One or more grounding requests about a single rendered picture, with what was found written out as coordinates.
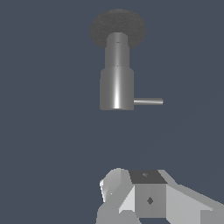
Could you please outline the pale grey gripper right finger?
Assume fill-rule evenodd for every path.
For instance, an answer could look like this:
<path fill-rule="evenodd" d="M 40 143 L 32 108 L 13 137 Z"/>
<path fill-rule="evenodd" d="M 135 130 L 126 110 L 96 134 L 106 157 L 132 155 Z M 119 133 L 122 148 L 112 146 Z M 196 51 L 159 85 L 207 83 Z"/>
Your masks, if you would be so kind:
<path fill-rule="evenodd" d="M 224 224 L 224 205 L 178 185 L 163 170 L 129 171 L 132 189 L 119 207 L 137 218 L 164 218 L 170 224 Z"/>

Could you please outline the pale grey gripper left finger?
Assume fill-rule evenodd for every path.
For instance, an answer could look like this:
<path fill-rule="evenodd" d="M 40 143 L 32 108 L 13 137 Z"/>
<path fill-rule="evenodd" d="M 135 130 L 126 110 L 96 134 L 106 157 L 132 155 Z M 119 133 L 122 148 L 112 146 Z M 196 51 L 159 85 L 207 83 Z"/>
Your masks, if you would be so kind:
<path fill-rule="evenodd" d="M 134 212 L 119 212 L 120 206 L 133 188 L 129 172 L 121 168 L 111 170 L 100 182 L 100 187 L 103 204 L 98 209 L 95 224 L 136 224 Z"/>

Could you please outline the dark round faucet base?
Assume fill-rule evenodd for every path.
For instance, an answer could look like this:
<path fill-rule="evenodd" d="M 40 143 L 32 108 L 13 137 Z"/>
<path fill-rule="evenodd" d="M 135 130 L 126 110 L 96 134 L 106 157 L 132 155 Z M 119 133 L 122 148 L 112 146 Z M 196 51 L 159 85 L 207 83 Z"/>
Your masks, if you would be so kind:
<path fill-rule="evenodd" d="M 128 46 L 132 49 L 144 40 L 146 26 L 135 12 L 123 9 L 104 11 L 90 25 L 90 37 L 102 49 L 106 48 L 107 38 L 113 32 L 126 34 Z"/>

